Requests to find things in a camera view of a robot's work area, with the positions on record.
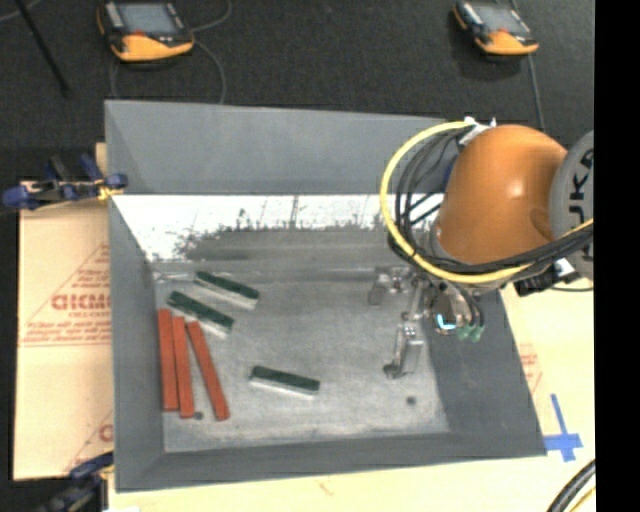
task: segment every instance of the red stick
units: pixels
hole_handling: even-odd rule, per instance
[[[173,350],[173,325],[171,311],[158,310],[158,333],[160,345],[160,372],[162,377],[162,408],[178,410],[178,382],[176,380],[176,356]]]
[[[218,379],[216,367],[211,360],[211,354],[209,353],[202,328],[198,322],[187,322],[187,330],[189,331],[193,351],[196,353],[202,378],[207,386],[207,392],[209,393],[213,413],[218,421],[226,420],[231,416],[231,413],[229,412],[227,400],[222,392],[222,386]]]
[[[173,317],[173,348],[176,353],[180,417],[192,418],[195,413],[195,407],[193,405],[193,390],[191,389],[189,347],[187,347],[187,333],[184,329],[184,318],[181,316]]]

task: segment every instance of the green block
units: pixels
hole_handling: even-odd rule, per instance
[[[172,292],[167,299],[167,304],[182,311],[186,315],[195,316],[202,322],[222,328],[225,332],[231,331],[231,327],[233,327],[233,318],[202,302],[192,299],[184,293]]]

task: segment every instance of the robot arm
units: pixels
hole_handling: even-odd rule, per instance
[[[380,207],[391,249],[412,269],[411,299],[385,367],[398,378],[415,370],[425,319],[440,334],[478,341],[481,294],[510,282],[521,295],[546,289],[561,280],[561,261],[593,281],[593,132],[567,151],[519,125],[429,128],[390,160]]]

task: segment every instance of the orange device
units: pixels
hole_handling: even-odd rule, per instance
[[[538,49],[531,30],[511,7],[488,1],[457,0],[453,14],[486,56],[522,57]]]
[[[109,0],[97,10],[107,46],[123,62],[158,63],[193,48],[191,29],[170,2]]]

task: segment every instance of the black carpet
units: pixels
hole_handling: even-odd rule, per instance
[[[495,117],[543,129],[566,147],[594,129],[594,0],[521,0],[540,49],[512,64],[478,55],[454,24],[452,0],[232,1],[226,21],[197,33],[204,49],[196,46],[162,70],[118,66],[110,73],[96,0],[24,0],[70,86],[65,98],[24,18],[12,15],[15,2],[0,0],[1,189],[38,177],[53,153],[73,159],[92,148],[104,136],[103,101],[115,96],[216,103],[224,95],[230,105]],[[193,27],[227,9],[226,0],[175,3]],[[10,482],[15,216],[0,217],[0,237],[4,512],[28,510],[63,483]]]

